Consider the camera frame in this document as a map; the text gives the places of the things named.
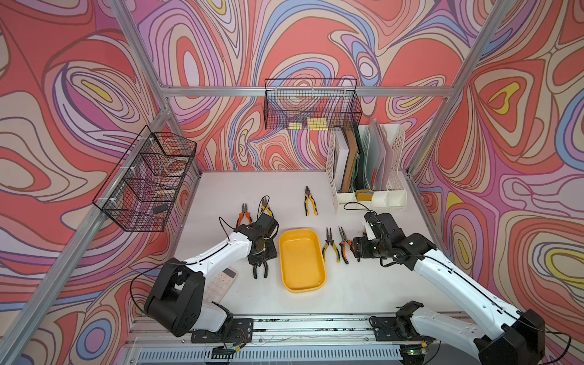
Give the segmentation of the small orange combination pliers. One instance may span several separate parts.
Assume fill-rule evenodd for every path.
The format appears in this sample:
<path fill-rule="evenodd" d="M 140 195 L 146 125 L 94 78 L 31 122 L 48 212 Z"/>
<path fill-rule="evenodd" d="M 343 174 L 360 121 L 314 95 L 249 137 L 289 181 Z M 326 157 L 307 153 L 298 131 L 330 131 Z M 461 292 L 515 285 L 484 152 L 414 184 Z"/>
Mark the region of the small orange combination pliers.
<path fill-rule="evenodd" d="M 250 213 L 248 212 L 248 206 L 246 203 L 243 203 L 241 206 L 241 212 L 238 216 L 236 226 L 241 226 L 242 224 L 248 225 L 252 223 L 252 218 Z"/>

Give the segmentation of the yellow handled slim pliers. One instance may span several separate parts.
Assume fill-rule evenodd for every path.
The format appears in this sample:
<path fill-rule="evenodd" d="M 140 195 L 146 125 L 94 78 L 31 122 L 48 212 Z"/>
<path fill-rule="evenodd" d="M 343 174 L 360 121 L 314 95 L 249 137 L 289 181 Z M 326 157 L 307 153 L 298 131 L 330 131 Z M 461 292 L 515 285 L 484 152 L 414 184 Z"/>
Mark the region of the yellow handled slim pliers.
<path fill-rule="evenodd" d="M 267 214 L 270 217 L 274 217 L 274 214 L 269 205 L 269 201 L 270 201 L 269 196 L 263 196 L 260 203 L 259 214 Z"/>

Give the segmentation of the yellow black combination pliers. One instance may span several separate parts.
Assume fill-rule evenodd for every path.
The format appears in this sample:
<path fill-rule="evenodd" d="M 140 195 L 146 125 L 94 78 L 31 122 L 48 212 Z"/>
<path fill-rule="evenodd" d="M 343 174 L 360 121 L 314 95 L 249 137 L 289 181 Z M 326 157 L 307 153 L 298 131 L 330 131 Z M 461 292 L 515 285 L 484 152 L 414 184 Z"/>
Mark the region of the yellow black combination pliers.
<path fill-rule="evenodd" d="M 313 195 L 310 191 L 310 187 L 306 186 L 305 187 L 305 194 L 304 194 L 304 210 L 305 210 L 305 216 L 309 216 L 310 215 L 310 206 L 313 207 L 313 212 L 314 215 L 317 216 L 318 213 L 318 209 L 317 209 L 317 205 L 316 202 L 313 198 Z"/>

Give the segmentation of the yellow plastic storage box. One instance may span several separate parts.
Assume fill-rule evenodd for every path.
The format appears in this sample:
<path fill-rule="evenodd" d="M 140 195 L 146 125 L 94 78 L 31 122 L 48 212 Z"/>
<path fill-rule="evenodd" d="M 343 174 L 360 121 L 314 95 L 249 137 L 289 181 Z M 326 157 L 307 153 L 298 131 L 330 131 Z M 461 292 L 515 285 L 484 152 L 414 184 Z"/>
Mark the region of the yellow plastic storage box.
<path fill-rule="evenodd" d="M 281 277 L 291 293 L 319 290 L 327 280 L 317 233 L 309 228 L 285 231 L 279 239 Z"/>

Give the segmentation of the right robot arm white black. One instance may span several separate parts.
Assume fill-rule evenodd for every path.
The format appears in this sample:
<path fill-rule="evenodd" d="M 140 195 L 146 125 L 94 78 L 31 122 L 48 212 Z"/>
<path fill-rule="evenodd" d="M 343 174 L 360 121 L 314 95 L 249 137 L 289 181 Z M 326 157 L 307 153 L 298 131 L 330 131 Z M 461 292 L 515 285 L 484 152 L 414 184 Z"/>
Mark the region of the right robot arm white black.
<path fill-rule="evenodd" d="M 360 205 L 365 232 L 352 240 L 356 259 L 378 259 L 384 268 L 399 265 L 425 278 L 470 316 L 471 323 L 431 311 L 419 301 L 399 307 L 394 331 L 403 339 L 432 338 L 458 348 L 483 364 L 543 364 L 544 319 L 521 311 L 489 292 L 456 267 L 422 234 L 409 236 L 389 213 Z"/>

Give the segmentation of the yellow needle nose pliers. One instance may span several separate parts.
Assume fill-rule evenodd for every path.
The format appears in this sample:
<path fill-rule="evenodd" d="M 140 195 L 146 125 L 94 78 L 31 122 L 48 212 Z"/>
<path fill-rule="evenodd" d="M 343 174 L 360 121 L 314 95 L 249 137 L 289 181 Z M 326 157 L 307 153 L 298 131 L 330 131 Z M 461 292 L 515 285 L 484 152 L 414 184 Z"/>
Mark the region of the yellow needle nose pliers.
<path fill-rule="evenodd" d="M 341 254 L 339 252 L 339 248 L 337 247 L 337 245 L 334 242 L 333 235 L 332 235 L 332 229 L 331 228 L 326 228 L 325 230 L 326 230 L 326 233 L 325 233 L 326 234 L 325 244 L 324 244 L 324 246 L 322 248 L 322 258 L 323 258 L 323 261 L 326 262 L 327 249 L 329 247 L 331 247 L 334 250 L 334 252 L 335 252 L 336 262 L 337 263 L 340 263 L 340 261 L 341 261 Z"/>

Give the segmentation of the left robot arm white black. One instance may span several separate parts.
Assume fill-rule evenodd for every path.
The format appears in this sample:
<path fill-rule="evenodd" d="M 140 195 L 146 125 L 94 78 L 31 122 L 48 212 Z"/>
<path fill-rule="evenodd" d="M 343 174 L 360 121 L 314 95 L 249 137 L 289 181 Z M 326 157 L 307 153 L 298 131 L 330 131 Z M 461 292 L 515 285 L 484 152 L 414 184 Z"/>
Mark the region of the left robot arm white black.
<path fill-rule="evenodd" d="M 252 266 L 261 266 L 276 258 L 278 228 L 272 216 L 260 214 L 256 221 L 234 228 L 224 240 L 196 257 L 167 260 L 141 311 L 178 338 L 190 334 L 195 343 L 248 342 L 248 334 L 231 311 L 204 299 L 205 289 L 237 261 L 247 259 Z"/>

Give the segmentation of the orange long nose pliers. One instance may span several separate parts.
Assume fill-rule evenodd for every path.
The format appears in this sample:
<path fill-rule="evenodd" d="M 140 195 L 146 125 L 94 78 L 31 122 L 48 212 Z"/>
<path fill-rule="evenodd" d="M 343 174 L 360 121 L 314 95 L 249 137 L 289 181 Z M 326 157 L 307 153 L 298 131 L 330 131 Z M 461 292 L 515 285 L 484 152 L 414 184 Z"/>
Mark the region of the orange long nose pliers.
<path fill-rule="evenodd" d="M 341 257 L 343 262 L 348 265 L 348 257 L 347 257 L 347 249 L 351 247 L 351 241 L 347 238 L 345 230 L 342 226 L 339 226 L 339 234 L 341 236 L 342 241 L 340 242 L 341 247 Z"/>

